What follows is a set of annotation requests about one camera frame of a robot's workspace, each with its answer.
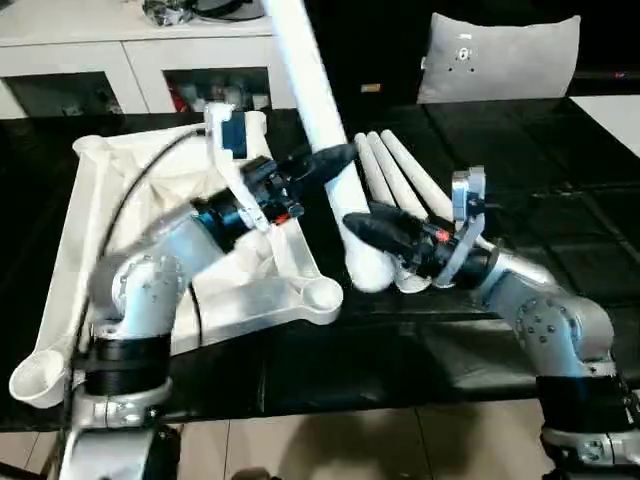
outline glass cabinet door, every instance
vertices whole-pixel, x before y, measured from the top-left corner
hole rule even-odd
[[[0,48],[0,119],[147,112],[118,42]]]
[[[200,112],[209,101],[295,107],[273,37],[135,41],[125,49],[151,113]]]

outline white countertop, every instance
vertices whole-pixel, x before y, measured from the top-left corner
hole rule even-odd
[[[256,7],[246,5],[243,8]],[[193,20],[185,25],[158,27],[144,15],[142,0],[14,0],[14,3],[0,10],[0,47],[270,36],[271,32],[268,17],[247,22]]]
[[[571,100],[640,157],[640,95],[571,97]]]

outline white cylinder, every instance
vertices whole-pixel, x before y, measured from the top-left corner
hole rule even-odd
[[[312,151],[347,143],[303,1],[263,0],[263,4],[273,22]],[[383,290],[393,280],[391,260],[342,224],[347,213],[369,211],[355,165],[345,168],[325,189],[344,243],[351,280],[365,292]]]
[[[453,206],[447,194],[442,191],[440,186],[390,130],[385,130],[381,136],[398,165],[400,165],[400,168],[402,168],[431,211],[436,216],[453,222]]]
[[[378,165],[380,165],[384,173],[384,178],[389,184],[393,197],[396,199],[396,202],[398,202],[398,206],[420,220],[427,220],[429,214],[420,203],[417,195],[413,193],[411,185],[409,185],[407,179],[404,178],[404,175],[393,160],[389,150],[387,150],[387,147],[382,143],[380,136],[376,132],[369,132],[367,140],[376,156]]]
[[[362,169],[364,170],[365,180],[371,191],[371,197],[376,202],[395,207],[396,202],[393,199],[391,190],[389,190],[389,185],[387,185],[384,179],[384,174],[382,170],[380,170],[380,165],[378,165],[373,150],[371,150],[371,145],[369,145],[367,137],[365,137],[364,133],[358,133],[354,140],[356,147],[358,147],[360,163],[362,163]]]

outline white pillow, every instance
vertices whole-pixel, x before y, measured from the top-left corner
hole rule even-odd
[[[576,68],[580,16],[481,27],[434,13],[418,103],[562,97]]]

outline black cable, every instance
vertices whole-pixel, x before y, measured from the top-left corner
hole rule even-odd
[[[124,210],[124,207],[127,205],[136,189],[144,180],[144,178],[149,174],[149,172],[156,166],[156,164],[173,148],[175,148],[178,144],[182,143],[184,140],[193,137],[194,135],[203,135],[204,129],[198,128],[196,130],[191,130],[189,132],[183,133],[171,143],[166,145],[156,154],[153,159],[149,162],[147,166],[145,166],[138,176],[135,178],[133,183],[129,186],[125,194],[120,199],[118,206],[115,208],[113,215],[111,216],[111,220],[109,221],[109,225],[107,226],[107,231],[102,238],[102,241],[98,247],[98,256],[96,258],[96,263],[104,256],[107,251],[107,247],[109,242],[111,241],[111,237],[113,236],[113,232],[118,224],[118,220],[120,219],[120,215]],[[200,319],[200,306],[197,303],[197,300],[194,302],[194,306],[197,306],[196,318]],[[64,458],[64,447],[66,445],[66,437],[67,437],[67,428],[71,425],[72,414],[73,414],[73,377],[76,370],[77,365],[77,357],[80,351],[80,342],[82,340],[82,331],[84,329],[84,324],[87,319],[87,312],[89,310],[89,293],[88,289],[85,291],[84,301],[82,303],[82,309],[80,311],[80,321],[78,322],[78,326],[76,327],[76,331],[74,334],[73,346],[71,350],[71,360],[69,362],[69,374],[65,380],[65,389],[64,389],[64,399],[62,406],[62,425],[60,427],[60,432],[58,435],[59,441],[59,449],[58,449],[58,477],[60,477],[60,469],[62,467],[62,460]]]
[[[200,302],[198,302],[198,295],[196,295],[196,289],[193,286],[193,282],[189,284],[189,295],[191,295],[191,301],[193,302],[193,312],[196,314],[196,327],[198,328],[198,348],[202,347],[202,314],[200,313]]]
[[[229,17],[206,17],[204,15],[199,14],[197,11],[193,12],[198,19],[203,22],[228,22],[228,23],[240,23],[240,22],[249,22],[251,20],[258,20],[260,18],[264,18],[265,15],[257,15],[255,17],[246,17],[246,18],[229,18]]]

